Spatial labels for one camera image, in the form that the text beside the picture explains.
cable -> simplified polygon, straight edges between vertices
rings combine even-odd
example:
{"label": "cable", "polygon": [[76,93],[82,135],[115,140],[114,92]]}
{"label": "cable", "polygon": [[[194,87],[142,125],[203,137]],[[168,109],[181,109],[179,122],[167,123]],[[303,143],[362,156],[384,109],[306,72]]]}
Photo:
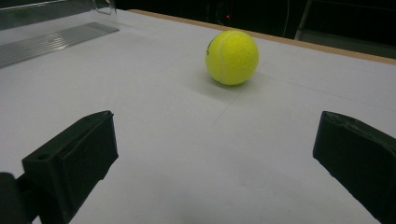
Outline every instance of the cable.
{"label": "cable", "polygon": [[229,25],[231,25],[230,23],[231,23],[232,14],[233,14],[233,0],[231,0],[230,12],[228,13],[228,15],[229,15],[228,23],[229,23]]}
{"label": "cable", "polygon": [[221,20],[216,20],[216,22],[218,23],[218,25],[224,26],[224,24],[221,22]]}
{"label": "cable", "polygon": [[290,0],[288,0],[288,14],[287,14],[287,16],[286,16],[285,29],[283,29],[283,35],[282,35],[282,37],[285,37],[286,28],[288,27],[288,22],[289,22],[289,11],[290,11]]}

table surface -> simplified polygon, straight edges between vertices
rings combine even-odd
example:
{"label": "table surface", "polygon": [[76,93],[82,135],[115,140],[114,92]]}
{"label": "table surface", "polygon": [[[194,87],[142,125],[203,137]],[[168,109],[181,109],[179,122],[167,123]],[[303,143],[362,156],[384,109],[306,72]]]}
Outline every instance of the table surface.
{"label": "table surface", "polygon": [[396,136],[391,61],[257,36],[255,75],[225,87],[205,69],[216,27],[118,16],[115,34],[0,70],[0,171],[109,109],[120,158],[71,223],[378,223],[312,149],[324,110]]}

ball seam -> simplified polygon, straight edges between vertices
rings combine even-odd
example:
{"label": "ball seam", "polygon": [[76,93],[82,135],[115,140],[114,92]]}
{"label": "ball seam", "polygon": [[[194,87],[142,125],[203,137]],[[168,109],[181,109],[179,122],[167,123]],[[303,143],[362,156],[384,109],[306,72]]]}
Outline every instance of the ball seam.
{"label": "ball seam", "polygon": [[223,42],[225,40],[227,40],[231,35],[237,35],[235,32],[231,32],[230,34],[227,34],[226,36],[224,36],[219,44],[219,57],[220,57],[220,63],[221,63],[221,77],[219,78],[219,82],[222,83],[223,79],[224,79],[224,75],[225,75],[225,67],[224,67],[224,60],[221,54],[221,48],[223,45]]}

transparent plastic container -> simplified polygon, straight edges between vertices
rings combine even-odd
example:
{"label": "transparent plastic container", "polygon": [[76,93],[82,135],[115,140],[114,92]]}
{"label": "transparent plastic container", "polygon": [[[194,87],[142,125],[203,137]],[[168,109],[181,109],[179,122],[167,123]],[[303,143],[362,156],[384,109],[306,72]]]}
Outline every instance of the transparent plastic container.
{"label": "transparent plastic container", "polygon": [[0,2],[0,69],[119,30],[114,0],[15,2]]}

white table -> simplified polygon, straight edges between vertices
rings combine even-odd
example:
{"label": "white table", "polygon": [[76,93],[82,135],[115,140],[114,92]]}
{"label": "white table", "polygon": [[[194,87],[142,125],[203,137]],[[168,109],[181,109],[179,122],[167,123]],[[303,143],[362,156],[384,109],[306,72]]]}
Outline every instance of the white table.
{"label": "white table", "polygon": [[0,70],[0,171],[109,109],[120,158],[72,223],[378,223],[312,149],[323,110],[396,136],[392,60],[263,35],[256,74],[224,87],[205,69],[219,30],[118,13],[115,34]]}

